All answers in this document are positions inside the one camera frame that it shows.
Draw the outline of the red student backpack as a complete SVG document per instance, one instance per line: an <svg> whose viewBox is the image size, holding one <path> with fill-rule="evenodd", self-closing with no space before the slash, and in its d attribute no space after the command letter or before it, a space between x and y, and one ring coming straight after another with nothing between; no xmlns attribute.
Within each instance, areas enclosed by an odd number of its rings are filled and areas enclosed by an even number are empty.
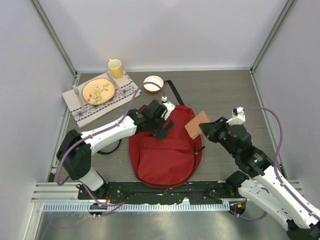
<svg viewBox="0 0 320 240"><path fill-rule="evenodd" d="M175 85L168 80L178 105L165 126L173 122L164 139L150 132L137 133L128 140L128 154L135 177L152 188L169 189L182 186L193 176L202 160L200 136L191 138L186 125L195 119L194 111L185 106Z"/></svg>

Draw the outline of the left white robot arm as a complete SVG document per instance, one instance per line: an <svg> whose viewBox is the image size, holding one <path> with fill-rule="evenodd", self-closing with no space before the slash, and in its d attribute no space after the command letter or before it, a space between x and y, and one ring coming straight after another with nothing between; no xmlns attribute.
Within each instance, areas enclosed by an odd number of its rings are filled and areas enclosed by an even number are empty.
<svg viewBox="0 0 320 240"><path fill-rule="evenodd" d="M149 105L141 109L130 109L119 119L94 130L82 133L70 130L56 154L58 169L65 169L72 180L80 181L89 196L102 199L108 184L93 169L92 156L102 148L138 133L149 132L162 140L174 125L173 121L168 125L165 122L175 108L170 101L159 102L154 99Z"/></svg>

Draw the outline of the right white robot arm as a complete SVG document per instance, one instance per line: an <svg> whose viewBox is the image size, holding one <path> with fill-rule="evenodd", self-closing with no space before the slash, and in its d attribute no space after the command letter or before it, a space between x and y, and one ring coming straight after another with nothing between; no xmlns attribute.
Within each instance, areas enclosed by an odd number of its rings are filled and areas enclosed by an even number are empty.
<svg viewBox="0 0 320 240"><path fill-rule="evenodd" d="M249 199L285 230L291 240L320 238L320 210L310 204L274 168L274 162L252 144L252 136L241 124L230 125L224 117L199 125L205 137L221 144L239 170L227 180L226 193Z"/></svg>

